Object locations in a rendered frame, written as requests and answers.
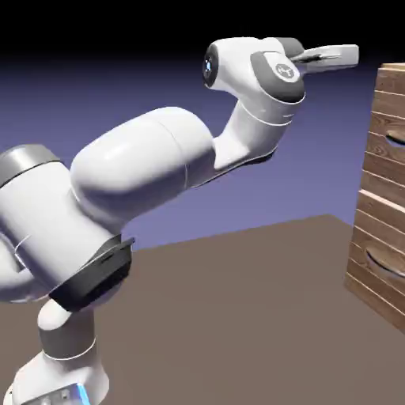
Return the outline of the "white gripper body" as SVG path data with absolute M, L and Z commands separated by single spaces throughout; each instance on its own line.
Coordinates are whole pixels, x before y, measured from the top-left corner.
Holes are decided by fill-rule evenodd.
M 318 74 L 352 68 L 359 61 L 359 46 L 343 44 L 315 47 L 305 50 L 290 60 L 302 74 Z

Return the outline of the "wooden drawer front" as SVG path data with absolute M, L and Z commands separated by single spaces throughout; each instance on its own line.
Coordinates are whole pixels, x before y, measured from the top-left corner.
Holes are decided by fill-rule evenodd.
M 358 192 L 344 284 L 405 334 L 405 207 Z
M 361 188 L 405 208 L 405 147 L 394 147 L 387 130 L 405 133 L 405 95 L 376 90 L 362 164 Z

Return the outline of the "wooden cabinet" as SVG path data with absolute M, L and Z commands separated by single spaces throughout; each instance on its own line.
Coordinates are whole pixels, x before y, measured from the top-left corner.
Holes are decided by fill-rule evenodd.
M 377 71 L 345 286 L 405 334 L 405 62 Z

